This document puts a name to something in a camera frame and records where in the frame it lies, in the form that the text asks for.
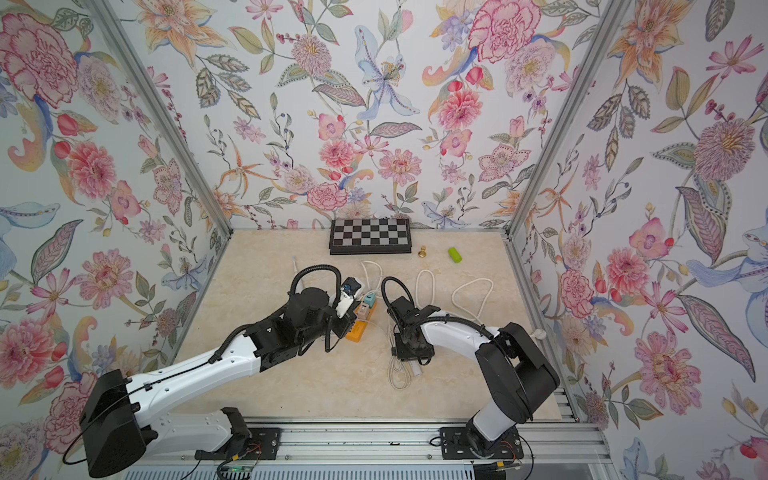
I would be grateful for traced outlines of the orange power strip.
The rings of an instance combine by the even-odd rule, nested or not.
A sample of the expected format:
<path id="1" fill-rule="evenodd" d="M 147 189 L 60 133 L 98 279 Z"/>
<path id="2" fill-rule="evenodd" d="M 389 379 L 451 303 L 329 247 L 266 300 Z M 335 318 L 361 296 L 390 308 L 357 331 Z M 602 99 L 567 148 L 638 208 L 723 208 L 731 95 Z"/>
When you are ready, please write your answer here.
<path id="1" fill-rule="evenodd" d="M 349 330 L 349 332 L 345 336 L 346 340 L 349 340 L 349 341 L 352 341 L 352 342 L 355 342 L 355 343 L 359 343 L 361 341 L 361 339 L 363 337 L 363 334 L 365 333 L 367 327 L 371 323 L 371 319 L 372 319 L 373 312 L 375 311 L 375 309 L 376 309 L 376 306 L 372 309 L 371 315 L 370 315 L 369 320 L 367 322 L 358 321 L 357 317 L 356 317 L 356 320 L 355 320 L 352 328 Z"/>

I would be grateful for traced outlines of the teal USB charger plug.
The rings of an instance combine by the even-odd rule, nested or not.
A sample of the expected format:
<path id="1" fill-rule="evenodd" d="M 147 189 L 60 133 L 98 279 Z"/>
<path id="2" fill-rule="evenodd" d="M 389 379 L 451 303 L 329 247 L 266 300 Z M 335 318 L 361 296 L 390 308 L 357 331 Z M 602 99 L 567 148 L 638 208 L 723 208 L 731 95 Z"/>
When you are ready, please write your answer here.
<path id="1" fill-rule="evenodd" d="M 368 292 L 362 299 L 362 303 L 366 305 L 368 308 L 373 309 L 376 306 L 377 302 L 377 292 L 371 291 Z"/>

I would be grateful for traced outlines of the pink wall charger adapter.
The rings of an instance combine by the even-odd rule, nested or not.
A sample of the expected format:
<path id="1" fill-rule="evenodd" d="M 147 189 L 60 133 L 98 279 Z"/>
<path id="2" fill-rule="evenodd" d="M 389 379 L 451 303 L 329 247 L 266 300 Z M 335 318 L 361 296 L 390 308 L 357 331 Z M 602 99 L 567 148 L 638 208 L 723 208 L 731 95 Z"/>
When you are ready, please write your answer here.
<path id="1" fill-rule="evenodd" d="M 369 305 L 367 305 L 366 303 L 360 303 L 360 305 L 355 310 L 357 320 L 367 322 L 371 315 L 371 311 L 372 311 L 372 308 Z"/>

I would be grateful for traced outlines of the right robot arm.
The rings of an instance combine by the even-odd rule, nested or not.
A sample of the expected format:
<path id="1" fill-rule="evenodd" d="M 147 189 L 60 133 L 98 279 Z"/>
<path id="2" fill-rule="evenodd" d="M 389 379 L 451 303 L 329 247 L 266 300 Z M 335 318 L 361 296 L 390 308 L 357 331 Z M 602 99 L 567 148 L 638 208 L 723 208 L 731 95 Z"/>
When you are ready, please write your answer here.
<path id="1" fill-rule="evenodd" d="M 560 386 L 556 369 L 517 323 L 486 327 L 435 306 L 419 309 L 403 297 L 387 313 L 399 359 L 427 363 L 443 347 L 477 363 L 491 400 L 467 422 L 464 437 L 478 456 L 489 456 L 505 434 L 532 420 Z"/>

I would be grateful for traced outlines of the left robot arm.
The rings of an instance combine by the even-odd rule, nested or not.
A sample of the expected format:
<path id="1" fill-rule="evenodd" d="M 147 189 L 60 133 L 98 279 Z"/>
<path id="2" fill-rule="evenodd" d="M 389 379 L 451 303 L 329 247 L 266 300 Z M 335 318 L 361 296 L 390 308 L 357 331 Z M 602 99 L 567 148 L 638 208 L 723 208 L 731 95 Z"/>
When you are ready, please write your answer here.
<path id="1" fill-rule="evenodd" d="M 80 417 L 89 476 L 119 473 L 149 453 L 244 451 L 250 432 L 236 408 L 185 418 L 171 416 L 171 410 L 301 356 L 319 338 L 343 338 L 356 320 L 360 290 L 354 279 L 334 297 L 307 287 L 290 293 L 268 317 L 233 330 L 212 351 L 132 377 L 118 369 L 99 377 Z"/>

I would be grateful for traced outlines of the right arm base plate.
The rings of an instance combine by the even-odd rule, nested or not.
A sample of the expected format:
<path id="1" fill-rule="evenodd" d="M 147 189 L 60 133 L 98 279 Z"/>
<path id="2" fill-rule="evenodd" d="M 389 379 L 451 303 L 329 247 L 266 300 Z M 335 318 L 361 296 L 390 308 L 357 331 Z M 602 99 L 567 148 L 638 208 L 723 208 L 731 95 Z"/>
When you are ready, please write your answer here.
<path id="1" fill-rule="evenodd" d="M 493 441 L 468 427 L 443 427 L 429 444 L 440 448 L 444 460 L 515 461 L 525 457 L 516 427 L 507 429 Z"/>

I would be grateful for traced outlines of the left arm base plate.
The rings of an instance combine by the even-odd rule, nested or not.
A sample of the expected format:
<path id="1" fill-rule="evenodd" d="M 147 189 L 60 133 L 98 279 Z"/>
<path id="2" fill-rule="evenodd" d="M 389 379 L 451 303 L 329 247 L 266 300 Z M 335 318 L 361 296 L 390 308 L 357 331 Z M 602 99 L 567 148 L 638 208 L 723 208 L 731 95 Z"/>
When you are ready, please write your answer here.
<path id="1" fill-rule="evenodd" d="M 235 436 L 213 452 L 197 450 L 194 459 L 219 462 L 275 460 L 281 434 L 280 428 L 250 428 L 247 438 L 241 439 Z"/>

